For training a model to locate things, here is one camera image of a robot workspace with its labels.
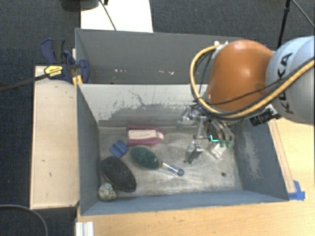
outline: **blue clamp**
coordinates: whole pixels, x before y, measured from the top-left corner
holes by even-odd
[[[63,80],[72,83],[74,75],[71,70],[76,70],[76,74],[82,76],[82,82],[87,83],[90,77],[90,68],[86,59],[81,59],[79,64],[76,64],[75,59],[69,51],[63,52],[64,39],[48,38],[40,45],[42,55],[47,59],[49,64],[59,64],[63,67],[62,74],[49,77],[49,79]]]

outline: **stone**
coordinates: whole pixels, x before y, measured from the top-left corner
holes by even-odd
[[[116,198],[116,192],[113,189],[113,186],[110,183],[104,183],[98,189],[99,199],[102,201],[110,201]]]

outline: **white paper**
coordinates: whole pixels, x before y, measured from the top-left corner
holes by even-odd
[[[116,30],[153,32],[149,0],[109,0],[105,8]],[[98,0],[82,1],[81,28],[114,30],[107,13]]]

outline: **pink sponge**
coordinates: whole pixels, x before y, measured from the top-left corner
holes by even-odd
[[[164,133],[161,129],[153,126],[134,126],[127,127],[128,143],[127,146],[136,145],[156,145],[163,141]]]

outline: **black carpet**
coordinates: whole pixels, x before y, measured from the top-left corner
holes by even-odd
[[[276,49],[286,0],[150,0],[155,32],[235,36]],[[296,0],[314,22],[315,0]],[[0,82],[33,75],[45,63],[39,44],[66,39],[74,47],[79,2],[74,0],[0,0]],[[291,4],[283,42],[314,35]],[[0,204],[28,206],[32,145],[32,85],[0,93]],[[74,209],[41,210],[49,235],[74,234]],[[25,226],[31,230],[26,233]],[[0,235],[44,235],[40,221],[20,210],[0,209]]]

